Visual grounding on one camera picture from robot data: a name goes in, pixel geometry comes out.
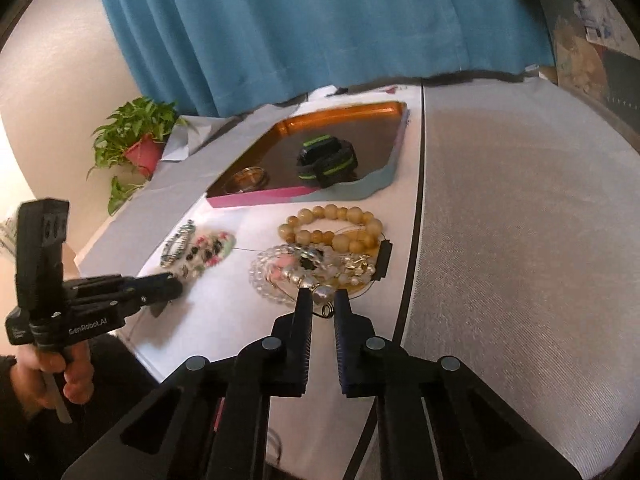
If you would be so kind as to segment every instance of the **blue curtain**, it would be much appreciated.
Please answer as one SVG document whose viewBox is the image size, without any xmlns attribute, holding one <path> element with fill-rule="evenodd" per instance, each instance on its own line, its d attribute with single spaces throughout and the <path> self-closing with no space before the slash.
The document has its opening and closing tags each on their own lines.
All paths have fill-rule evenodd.
<svg viewBox="0 0 640 480">
<path fill-rule="evenodd" d="M 224 117 L 335 84 L 553 64 L 522 0 L 103 0 L 140 89 Z"/>
</svg>

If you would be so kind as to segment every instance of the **gray fabric surface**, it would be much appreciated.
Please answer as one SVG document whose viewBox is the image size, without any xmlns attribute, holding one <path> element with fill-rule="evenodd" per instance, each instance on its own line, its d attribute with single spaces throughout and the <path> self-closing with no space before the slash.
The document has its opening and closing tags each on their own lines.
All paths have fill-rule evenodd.
<svg viewBox="0 0 640 480">
<path fill-rule="evenodd" d="M 404 346 L 461 358 L 591 478 L 640 420 L 640 158 L 542 80 L 425 94 Z"/>
<path fill-rule="evenodd" d="M 297 105 L 265 105 L 186 160 L 162 162 L 151 182 L 107 227 L 80 263 L 83 276 L 135 276 L 185 212 L 226 168 Z"/>
</svg>

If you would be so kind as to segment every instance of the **black strip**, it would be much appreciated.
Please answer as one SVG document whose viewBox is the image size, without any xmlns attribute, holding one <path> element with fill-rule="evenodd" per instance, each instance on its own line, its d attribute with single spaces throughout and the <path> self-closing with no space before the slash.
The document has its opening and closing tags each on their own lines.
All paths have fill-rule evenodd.
<svg viewBox="0 0 640 480">
<path fill-rule="evenodd" d="M 398 319 L 392 341 L 400 343 L 404 333 L 406 317 L 409 314 L 409 304 L 411 303 L 411 293 L 414 289 L 415 266 L 418 261 L 418 249 L 420 248 L 420 229 L 422 227 L 422 196 L 424 193 L 424 151 L 426 148 L 425 134 L 425 110 L 424 110 L 424 85 L 420 85 L 422 99 L 422 123 L 420 124 L 420 165 L 418 172 L 418 193 L 415 198 L 414 233 L 411 238 L 411 251 L 409 252 L 409 264 L 406 266 L 406 277 L 404 279 L 404 289 L 402 290 L 402 300 L 398 310 Z"/>
<path fill-rule="evenodd" d="M 420 164 L 418 169 L 418 192 L 415 199 L 415 216 L 414 216 L 414 232 L 411 240 L 411 250 L 409 251 L 409 264 L 406 268 L 406 277 L 404 279 L 404 289 L 402 290 L 402 299 L 400 300 L 400 309 L 398 310 L 398 319 L 396 320 L 396 328 L 394 329 L 393 342 L 399 343 L 402 340 L 406 318 L 409 314 L 409 304 L 411 302 L 411 293 L 414 288 L 415 265 L 418 259 L 418 245 L 420 243 L 420 229 L 422 227 L 422 195 L 424 193 L 424 150 L 426 147 L 426 134 L 424 126 L 424 82 L 420 80 L 420 98 L 422 108 L 422 120 L 420 123 Z M 356 449 L 351 455 L 347 471 L 344 472 L 342 480 L 355 480 L 360 469 L 360 465 L 367 453 L 369 444 L 373 437 L 373 432 L 378 425 L 376 416 L 376 403 L 373 403 L 367 421 L 360 435 Z"/>
</svg>

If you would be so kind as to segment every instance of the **white tablecloth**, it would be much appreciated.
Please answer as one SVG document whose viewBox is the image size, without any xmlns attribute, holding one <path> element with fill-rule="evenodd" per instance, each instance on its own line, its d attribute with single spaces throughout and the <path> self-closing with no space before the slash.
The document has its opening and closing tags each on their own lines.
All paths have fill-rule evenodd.
<svg viewBox="0 0 640 480">
<path fill-rule="evenodd" d="M 373 212 L 382 220 L 385 235 L 394 244 L 386 278 L 351 303 L 354 312 L 370 317 L 376 332 L 386 338 L 392 337 L 398 317 L 412 241 L 420 171 L 420 86 L 400 87 L 395 94 L 371 91 L 320 98 L 302 104 L 296 112 L 305 114 L 338 105 L 389 100 L 406 102 L 410 110 L 395 181 L 365 200 L 337 203 L 346 207 L 358 205 Z M 158 380 L 192 355 L 216 361 L 238 354 L 248 343 L 268 335 L 276 317 L 290 312 L 285 306 L 264 300 L 251 288 L 248 267 L 256 251 L 281 243 L 276 227 L 304 206 L 287 203 L 212 209 L 202 197 L 187 212 L 178 226 L 193 219 L 200 227 L 229 231 L 237 238 L 237 248 L 159 318 L 142 311 L 121 330 L 126 344 Z M 316 225 L 325 230 L 339 228 L 336 222 L 329 221 L 319 221 L 314 228 Z M 159 240 L 140 275 L 158 270 L 161 250 Z M 271 402 L 270 428 L 283 442 L 281 468 L 306 480 L 341 478 L 371 403 L 372 399 L 347 400 L 341 394 L 333 321 L 314 318 L 306 394 L 301 399 L 274 398 Z"/>
</svg>

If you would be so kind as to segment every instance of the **potted plant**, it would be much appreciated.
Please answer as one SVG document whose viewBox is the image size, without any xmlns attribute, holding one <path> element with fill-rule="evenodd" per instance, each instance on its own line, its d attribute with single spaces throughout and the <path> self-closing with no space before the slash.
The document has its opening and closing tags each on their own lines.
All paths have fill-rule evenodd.
<svg viewBox="0 0 640 480">
<path fill-rule="evenodd" d="M 109 215 L 115 215 L 116 211 L 141 187 L 143 187 L 143 184 L 123 184 L 118 180 L 117 176 L 114 176 L 111 179 L 111 197 L 107 206 Z"/>
<path fill-rule="evenodd" d="M 165 138 L 174 124 L 185 124 L 175 111 L 175 103 L 156 103 L 139 97 L 123 104 L 108 119 L 113 120 L 95 129 L 95 168 L 111 168 L 130 162 L 145 177 L 156 170 L 162 156 Z"/>
</svg>

